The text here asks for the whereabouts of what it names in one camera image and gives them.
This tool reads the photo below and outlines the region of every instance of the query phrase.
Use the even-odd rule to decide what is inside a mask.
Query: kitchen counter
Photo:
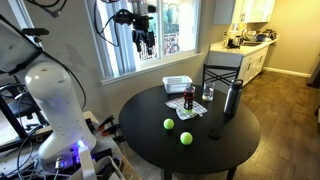
[[[218,43],[210,45],[210,52],[224,53],[224,54],[227,53],[227,54],[232,54],[235,56],[244,57],[244,56],[252,54],[252,53],[254,53],[264,47],[267,47],[270,44],[275,43],[277,40],[278,39],[262,42],[261,44],[259,44],[257,46],[240,46],[240,48],[237,48],[237,49],[227,49],[224,47],[224,42],[218,42]]]

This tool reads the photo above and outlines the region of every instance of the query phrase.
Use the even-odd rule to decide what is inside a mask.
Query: green ball
[[[184,133],[182,133],[181,136],[180,136],[180,141],[181,141],[181,143],[184,144],[184,145],[189,145],[189,144],[191,144],[191,143],[192,143],[192,140],[193,140],[193,137],[192,137],[192,135],[191,135],[190,133],[188,133],[188,132],[184,132]]]
[[[166,119],[163,122],[163,126],[165,129],[170,130],[174,127],[174,121],[172,119]]]

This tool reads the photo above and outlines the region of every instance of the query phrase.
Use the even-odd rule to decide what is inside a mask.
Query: appliance
[[[271,40],[277,39],[277,32],[272,29],[266,29],[262,34],[265,34],[267,38],[270,38]]]
[[[236,36],[232,41],[232,44],[235,46],[241,46],[242,43],[243,43],[243,37],[241,36]]]
[[[266,34],[258,34],[257,36],[256,36],[256,39],[257,39],[257,41],[259,41],[259,42],[264,42],[264,41],[266,41],[266,39],[267,39],[267,35]]]

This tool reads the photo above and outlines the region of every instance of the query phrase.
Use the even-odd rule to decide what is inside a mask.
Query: round table
[[[196,87],[195,101],[208,112],[202,117],[180,120],[176,110],[165,103],[183,97],[167,94],[164,86],[144,90],[123,106],[119,122],[129,146],[149,163],[162,168],[163,178],[172,172],[206,174],[229,170],[232,179],[238,165],[246,161],[260,141],[260,125],[255,115],[242,103],[235,116],[223,113],[226,94],[214,91],[212,101],[201,99],[202,87]],[[165,119],[174,120],[174,128],[163,127]],[[213,130],[219,138],[209,137]],[[183,145],[180,135],[190,132],[193,142]]]

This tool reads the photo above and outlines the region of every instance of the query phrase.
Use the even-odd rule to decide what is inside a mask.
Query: kitchen cabinet
[[[214,24],[232,24],[244,21],[247,0],[216,0]]]
[[[208,64],[232,67],[240,66],[237,78],[242,79],[245,86],[261,72],[268,48],[269,46],[263,47],[245,56],[242,54],[210,52]]]
[[[275,0],[248,0],[245,22],[269,22]]]
[[[216,0],[214,24],[269,22],[275,0]]]
[[[242,58],[238,78],[243,80],[243,85],[261,72],[268,48],[269,46]]]

